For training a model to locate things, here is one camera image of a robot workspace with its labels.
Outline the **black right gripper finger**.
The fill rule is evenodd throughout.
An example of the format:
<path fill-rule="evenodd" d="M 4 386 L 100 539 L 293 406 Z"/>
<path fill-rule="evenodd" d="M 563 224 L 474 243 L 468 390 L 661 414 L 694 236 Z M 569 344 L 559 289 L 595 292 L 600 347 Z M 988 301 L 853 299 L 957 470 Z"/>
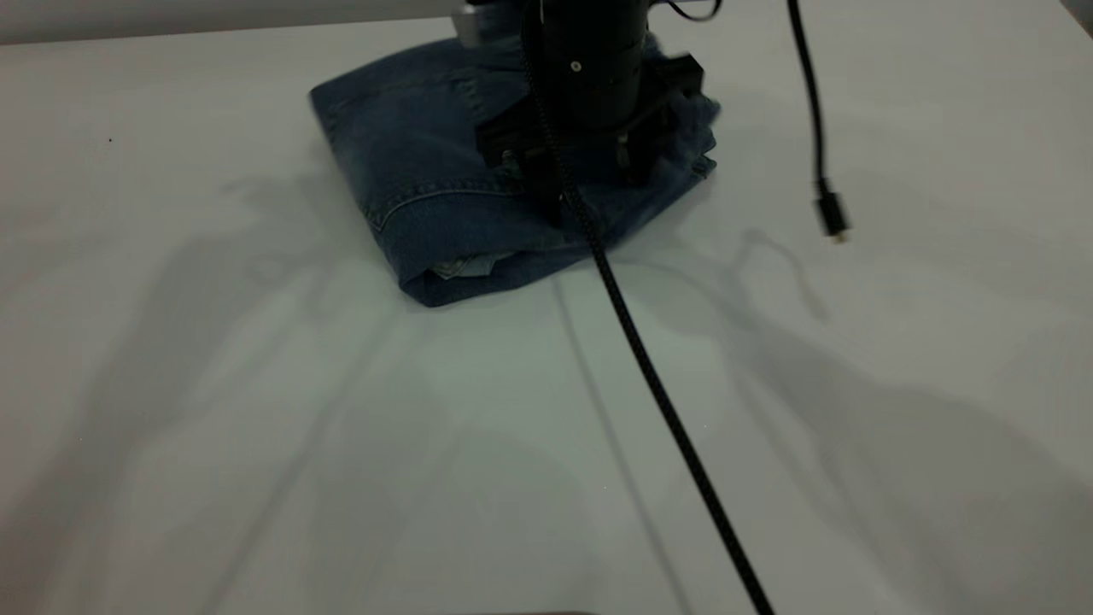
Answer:
<path fill-rule="evenodd" d="M 539 227 L 562 229 L 563 198 L 553 155 L 546 150 L 514 150 L 512 167 L 522 184 L 522 201 L 530 220 Z"/>
<path fill-rule="evenodd" d="M 648 182 L 653 168 L 651 138 L 640 130 L 620 133 L 614 144 L 618 176 L 632 186 Z"/>

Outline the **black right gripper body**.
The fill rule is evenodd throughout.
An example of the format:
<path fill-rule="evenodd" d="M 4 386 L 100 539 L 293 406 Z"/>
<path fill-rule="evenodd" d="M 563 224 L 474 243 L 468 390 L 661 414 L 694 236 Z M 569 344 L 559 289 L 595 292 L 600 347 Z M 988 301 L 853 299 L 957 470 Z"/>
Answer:
<path fill-rule="evenodd" d="M 690 55 L 653 50 L 650 8 L 648 1 L 524 4 L 529 91 L 477 126 L 477 151 L 489 170 L 512 162 L 514 150 L 546 150 L 571 167 L 590 162 L 618 173 L 616 139 L 628 130 L 651 138 L 655 167 L 678 128 L 671 102 L 698 95 L 705 73 Z"/>

